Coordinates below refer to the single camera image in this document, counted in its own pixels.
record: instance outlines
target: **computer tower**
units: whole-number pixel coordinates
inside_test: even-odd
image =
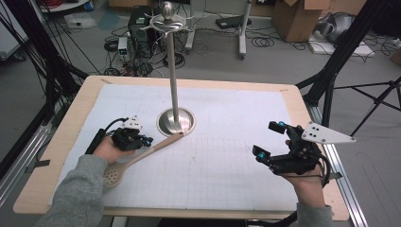
[[[145,14],[152,15],[150,6],[135,6],[128,22],[136,58],[151,58],[152,45],[157,39],[156,31],[153,28],[141,30],[149,25],[150,19]]]

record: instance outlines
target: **human hand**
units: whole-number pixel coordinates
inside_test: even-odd
[[[307,171],[303,175],[289,173],[281,176],[294,186],[300,203],[311,207],[324,208],[325,202],[321,174],[320,166],[316,165],[315,169]]]
[[[133,155],[134,153],[135,150],[122,151],[117,148],[110,136],[104,137],[94,151],[95,156],[103,158],[109,165],[114,163],[120,157]]]

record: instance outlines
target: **person's left hand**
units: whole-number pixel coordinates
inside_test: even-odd
[[[133,155],[134,153],[135,150],[122,151],[117,148],[110,136],[104,137],[94,151],[95,156],[103,158],[109,165],[114,163],[120,157]]]

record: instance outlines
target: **gray sleeve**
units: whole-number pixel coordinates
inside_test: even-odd
[[[50,210],[36,223],[42,226],[97,226],[103,215],[103,173],[107,162],[94,155],[79,157],[57,188]]]
[[[297,222],[291,227],[331,227],[333,226],[333,218],[331,214],[331,206],[324,208],[314,208],[297,203]]]

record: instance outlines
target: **slotted wooden spoon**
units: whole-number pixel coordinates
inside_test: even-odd
[[[178,141],[181,138],[183,138],[183,133],[173,134],[167,139],[160,142],[159,144],[147,149],[145,152],[141,153],[139,156],[135,157],[134,159],[126,163],[113,163],[107,166],[103,174],[103,177],[106,179],[107,187],[118,185],[121,182],[121,179],[123,178],[125,171],[130,165],[138,162],[139,160],[147,157],[148,155],[156,152],[161,148],[165,148],[170,144],[173,144],[174,142]]]

